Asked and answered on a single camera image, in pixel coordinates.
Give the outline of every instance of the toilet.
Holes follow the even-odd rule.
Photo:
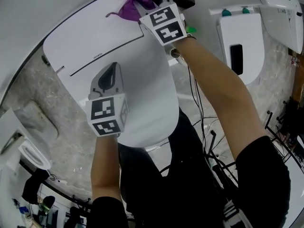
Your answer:
[[[194,37],[230,67],[245,85],[262,70],[267,33],[297,53],[303,47],[303,14],[298,0],[195,0],[183,11]]]
[[[58,136],[56,127],[34,101],[17,111],[9,109],[0,118],[0,170],[16,170],[21,158],[37,168],[52,166],[49,144]]]

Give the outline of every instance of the purple rag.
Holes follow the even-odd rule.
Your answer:
[[[152,10],[155,8],[155,5],[152,0],[136,0],[138,1],[146,10]],[[137,11],[137,8],[133,4],[133,0],[128,0],[122,8],[119,10],[118,14],[119,17],[139,22],[141,15]]]

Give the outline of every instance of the forearm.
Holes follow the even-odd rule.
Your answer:
[[[252,102],[242,80],[195,39],[177,41],[175,46],[216,112],[222,110],[223,101]]]
[[[175,43],[223,127],[234,159],[251,142],[266,135],[242,80],[193,38]]]
[[[119,188],[119,160],[116,137],[99,137],[91,169],[93,187]]]

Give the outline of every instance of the gray floor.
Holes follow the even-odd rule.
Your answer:
[[[247,87],[253,97],[259,116],[266,122],[267,110],[276,117],[283,109],[283,101],[288,100],[293,86],[295,68],[289,63],[287,48],[269,37],[264,31],[265,62],[259,77]],[[51,67],[46,66],[40,48],[21,71],[10,89],[2,112],[13,108],[22,108],[29,100],[36,101],[46,116],[54,123],[59,132],[58,139],[50,146],[53,166],[50,170],[64,183],[54,183],[65,193],[75,194],[86,199],[91,196],[90,169],[93,159],[95,135],[86,123],[86,116],[61,84]],[[200,118],[198,109],[191,96],[188,70],[185,66],[171,67],[179,103],[182,110],[196,122]],[[202,98],[205,116],[215,116],[215,112],[205,97]],[[196,125],[202,136],[200,125]],[[215,118],[205,119],[204,129],[207,146],[210,144],[210,130],[217,133],[215,144],[224,136],[220,123]],[[215,153],[225,163],[233,161],[226,139],[224,138]],[[170,163],[169,144],[150,152],[159,169]]]

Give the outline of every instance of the black sleeve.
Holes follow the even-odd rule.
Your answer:
[[[254,228],[280,228],[289,209],[289,171],[269,137],[248,145],[236,160],[239,207]]]
[[[87,228],[128,228],[123,203],[115,198],[100,197],[94,200]]]

